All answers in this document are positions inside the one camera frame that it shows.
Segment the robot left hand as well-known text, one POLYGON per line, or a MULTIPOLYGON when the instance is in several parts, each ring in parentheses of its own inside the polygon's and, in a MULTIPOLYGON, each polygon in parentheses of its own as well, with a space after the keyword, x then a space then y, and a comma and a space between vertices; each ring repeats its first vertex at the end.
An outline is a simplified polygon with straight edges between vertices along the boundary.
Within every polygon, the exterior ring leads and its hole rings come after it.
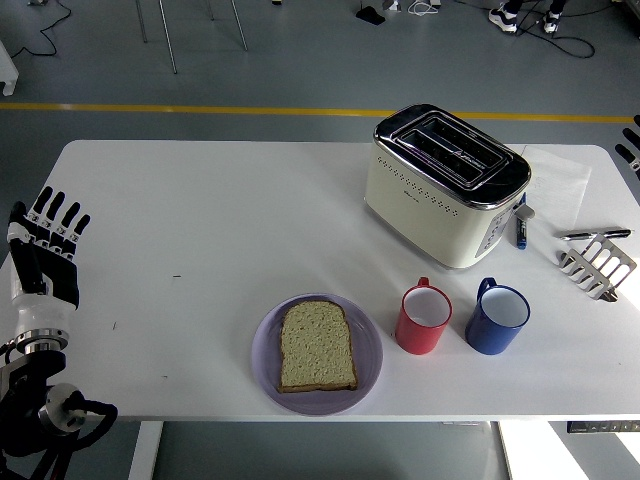
POLYGON ((77 244, 91 221, 81 205, 46 186, 35 203, 18 201, 8 220, 12 260, 11 301, 18 311, 16 334, 49 330, 62 335, 79 306, 77 244))

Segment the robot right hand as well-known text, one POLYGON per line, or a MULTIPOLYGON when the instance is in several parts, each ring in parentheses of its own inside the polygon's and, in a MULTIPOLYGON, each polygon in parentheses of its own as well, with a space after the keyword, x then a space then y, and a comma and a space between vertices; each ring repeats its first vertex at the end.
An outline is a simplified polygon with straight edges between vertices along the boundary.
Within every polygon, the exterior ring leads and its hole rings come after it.
POLYGON ((640 178, 640 161, 639 161, 639 126, 640 115, 633 116, 634 128, 627 126, 622 129, 622 136, 625 143, 617 143, 614 146, 616 153, 626 162, 629 169, 633 172, 637 179, 640 178))

